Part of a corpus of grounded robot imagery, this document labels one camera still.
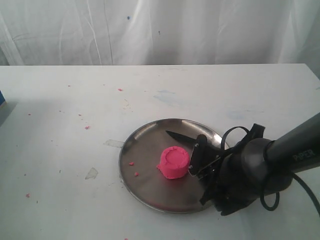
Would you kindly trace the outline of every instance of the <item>table surface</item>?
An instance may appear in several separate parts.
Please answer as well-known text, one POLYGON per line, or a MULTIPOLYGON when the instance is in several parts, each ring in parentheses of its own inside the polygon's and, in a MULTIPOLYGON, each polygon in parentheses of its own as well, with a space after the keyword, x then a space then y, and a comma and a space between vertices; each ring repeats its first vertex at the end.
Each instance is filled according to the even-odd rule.
MULTIPOLYGON (((319 217, 296 182, 274 212, 257 200, 226 217, 214 207, 170 214, 132 197, 118 168, 119 142, 158 119, 220 134, 258 123, 266 138, 280 137, 320 112, 320 81, 304 64, 7 66, 0 89, 2 240, 319 239, 319 217)), ((319 173, 299 174, 318 198, 319 173)))

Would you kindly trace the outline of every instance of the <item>white curtain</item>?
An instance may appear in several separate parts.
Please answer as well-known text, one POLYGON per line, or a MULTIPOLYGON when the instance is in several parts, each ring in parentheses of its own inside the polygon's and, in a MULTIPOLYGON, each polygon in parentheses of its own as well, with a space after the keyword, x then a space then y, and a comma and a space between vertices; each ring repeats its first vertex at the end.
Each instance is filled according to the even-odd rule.
POLYGON ((10 65, 306 63, 320 0, 0 0, 10 65))

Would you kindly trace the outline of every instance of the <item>play dough cylinder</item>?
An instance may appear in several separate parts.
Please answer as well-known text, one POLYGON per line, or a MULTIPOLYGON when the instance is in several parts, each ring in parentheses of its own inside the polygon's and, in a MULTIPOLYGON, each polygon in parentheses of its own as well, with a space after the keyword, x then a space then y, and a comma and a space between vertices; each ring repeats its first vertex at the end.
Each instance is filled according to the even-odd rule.
POLYGON ((156 166, 167 179, 182 178, 188 172, 190 158, 186 150, 179 146, 166 148, 156 166))

